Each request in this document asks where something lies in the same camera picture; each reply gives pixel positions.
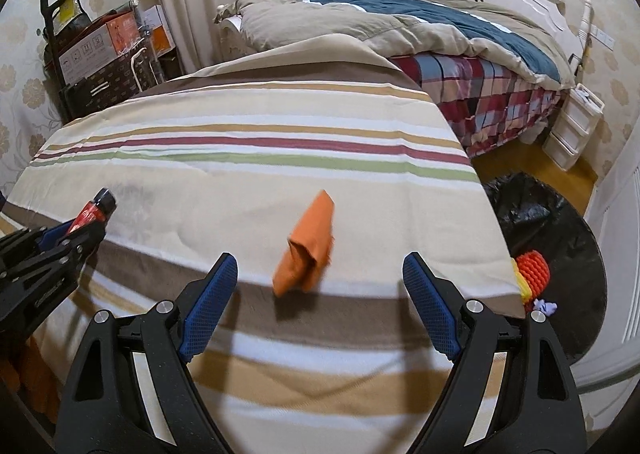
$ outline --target plaid fabric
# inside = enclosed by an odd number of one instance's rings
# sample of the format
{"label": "plaid fabric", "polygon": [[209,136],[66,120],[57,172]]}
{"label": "plaid fabric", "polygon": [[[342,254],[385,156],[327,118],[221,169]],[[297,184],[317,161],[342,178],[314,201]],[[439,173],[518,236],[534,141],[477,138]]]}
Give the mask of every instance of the plaid fabric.
{"label": "plaid fabric", "polygon": [[476,56],[419,53],[390,60],[430,95],[469,157],[514,139],[548,116],[561,96]]}

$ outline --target yellow knitted item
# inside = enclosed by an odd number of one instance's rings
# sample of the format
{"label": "yellow knitted item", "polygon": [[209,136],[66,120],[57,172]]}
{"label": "yellow knitted item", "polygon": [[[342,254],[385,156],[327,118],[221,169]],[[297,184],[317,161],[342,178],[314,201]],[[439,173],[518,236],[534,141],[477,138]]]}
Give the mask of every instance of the yellow knitted item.
{"label": "yellow knitted item", "polygon": [[526,304],[531,301],[533,298],[533,292],[529,286],[527,280],[522,276],[520,270],[518,269],[518,263],[515,259],[511,259],[511,265],[513,266],[513,273],[516,274],[516,281],[518,282],[518,287],[520,288],[520,296],[522,297],[522,303]]}

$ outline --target stack of boxes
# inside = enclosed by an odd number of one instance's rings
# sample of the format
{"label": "stack of boxes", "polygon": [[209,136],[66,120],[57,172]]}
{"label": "stack of boxes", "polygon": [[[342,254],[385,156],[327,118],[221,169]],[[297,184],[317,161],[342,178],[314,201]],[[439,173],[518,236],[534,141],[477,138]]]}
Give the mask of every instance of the stack of boxes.
{"label": "stack of boxes", "polygon": [[543,146],[565,172],[575,165],[596,128],[604,103],[582,84],[571,90]]}

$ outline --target plastic bag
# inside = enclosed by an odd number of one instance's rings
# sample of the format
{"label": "plastic bag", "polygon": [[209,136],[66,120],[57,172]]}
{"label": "plastic bag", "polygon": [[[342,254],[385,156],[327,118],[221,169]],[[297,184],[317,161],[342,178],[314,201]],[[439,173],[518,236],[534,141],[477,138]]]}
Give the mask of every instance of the plastic bag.
{"label": "plastic bag", "polygon": [[540,298],[558,304],[550,317],[569,363],[593,345],[607,307],[600,249],[580,214],[545,183],[525,173],[484,186],[511,257],[538,250],[551,271]]}

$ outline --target metal screw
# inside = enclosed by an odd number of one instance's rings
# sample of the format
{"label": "metal screw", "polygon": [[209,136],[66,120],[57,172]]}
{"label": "metal screw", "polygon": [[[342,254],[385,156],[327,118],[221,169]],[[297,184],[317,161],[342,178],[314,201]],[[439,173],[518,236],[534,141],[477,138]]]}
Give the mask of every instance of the metal screw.
{"label": "metal screw", "polygon": [[482,305],[482,303],[479,300],[469,300],[466,303],[466,308],[471,313],[481,313],[482,310],[484,309],[484,306]]}
{"label": "metal screw", "polygon": [[109,312],[105,310],[100,310],[95,314],[94,320],[98,324],[102,324],[103,322],[107,322],[109,320]]}
{"label": "metal screw", "polygon": [[531,318],[540,323],[543,323],[546,320],[545,314],[542,311],[538,311],[537,309],[534,309],[531,312]]}
{"label": "metal screw", "polygon": [[174,303],[170,300],[163,300],[159,302],[156,306],[156,311],[158,313],[169,313],[174,308]]}

